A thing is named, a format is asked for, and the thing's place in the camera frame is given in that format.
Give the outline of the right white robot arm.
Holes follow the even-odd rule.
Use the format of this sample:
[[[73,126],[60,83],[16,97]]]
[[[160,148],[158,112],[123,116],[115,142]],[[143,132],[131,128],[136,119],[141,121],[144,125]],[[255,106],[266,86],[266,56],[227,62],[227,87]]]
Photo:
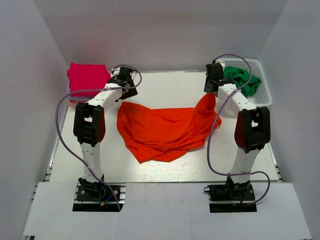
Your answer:
[[[234,140],[237,153],[232,169],[225,174],[225,184],[210,185],[208,193],[213,202],[253,201],[252,168],[271,138],[270,111],[251,103],[232,80],[224,78],[224,68],[222,61],[206,65],[204,91],[214,94],[236,115]]]

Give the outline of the folded magenta t-shirt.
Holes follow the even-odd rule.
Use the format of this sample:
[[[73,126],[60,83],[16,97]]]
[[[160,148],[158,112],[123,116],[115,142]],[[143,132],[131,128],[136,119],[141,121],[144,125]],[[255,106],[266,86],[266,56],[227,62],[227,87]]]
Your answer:
[[[69,91],[75,92],[80,90],[90,90],[87,92],[78,92],[71,95],[72,98],[92,98],[103,89],[106,83],[111,79],[104,64],[79,64],[70,63],[67,70],[69,79]]]

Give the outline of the white plastic basket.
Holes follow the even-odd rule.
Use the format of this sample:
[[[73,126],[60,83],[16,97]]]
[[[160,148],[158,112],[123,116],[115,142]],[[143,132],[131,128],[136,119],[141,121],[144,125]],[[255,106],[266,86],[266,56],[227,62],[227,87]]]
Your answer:
[[[272,104],[272,97],[267,79],[259,61],[247,58],[220,58],[224,62],[224,78],[231,80],[237,87],[244,86],[241,93],[257,106],[267,107]]]

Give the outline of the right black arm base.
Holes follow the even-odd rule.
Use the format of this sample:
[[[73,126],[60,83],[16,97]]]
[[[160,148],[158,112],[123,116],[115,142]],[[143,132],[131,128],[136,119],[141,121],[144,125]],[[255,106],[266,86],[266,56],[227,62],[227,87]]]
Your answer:
[[[245,190],[232,192],[223,184],[207,185],[203,192],[208,194],[210,213],[255,213],[257,206],[253,203],[255,193],[252,185]]]

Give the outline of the orange t-shirt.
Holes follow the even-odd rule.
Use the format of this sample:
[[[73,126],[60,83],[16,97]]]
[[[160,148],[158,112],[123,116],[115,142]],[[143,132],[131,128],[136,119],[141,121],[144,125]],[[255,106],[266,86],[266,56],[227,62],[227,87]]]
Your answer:
[[[151,109],[124,101],[117,112],[117,130],[138,163],[172,162],[203,147],[211,129],[222,120],[216,96],[205,94],[194,107]]]

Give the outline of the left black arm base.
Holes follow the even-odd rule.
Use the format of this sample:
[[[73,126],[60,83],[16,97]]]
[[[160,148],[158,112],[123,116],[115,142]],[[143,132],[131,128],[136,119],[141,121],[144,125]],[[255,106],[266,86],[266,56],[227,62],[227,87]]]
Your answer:
[[[79,178],[72,211],[120,212],[125,203],[125,193],[126,186],[124,184],[111,184],[110,187],[107,187],[100,182],[89,182]]]

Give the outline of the green t-shirt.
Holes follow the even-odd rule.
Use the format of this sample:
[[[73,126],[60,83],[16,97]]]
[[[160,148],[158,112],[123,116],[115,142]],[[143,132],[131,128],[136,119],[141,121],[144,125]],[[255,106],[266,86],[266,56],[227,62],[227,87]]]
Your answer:
[[[250,73],[242,68],[228,66],[224,69],[223,76],[225,79],[231,79],[236,87],[239,88],[248,82]],[[252,97],[261,83],[261,79],[253,75],[250,82],[241,89],[242,94],[246,97]]]

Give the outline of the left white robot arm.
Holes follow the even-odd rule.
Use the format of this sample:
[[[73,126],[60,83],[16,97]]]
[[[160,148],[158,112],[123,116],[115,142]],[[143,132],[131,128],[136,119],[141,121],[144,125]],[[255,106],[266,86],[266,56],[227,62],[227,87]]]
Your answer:
[[[112,191],[102,183],[100,143],[106,133],[105,113],[113,103],[138,94],[133,80],[133,73],[138,71],[128,65],[119,65],[111,70],[112,73],[115,71],[118,73],[108,80],[104,90],[75,107],[73,134],[85,162],[83,177],[78,179],[77,201],[105,201],[112,196]]]

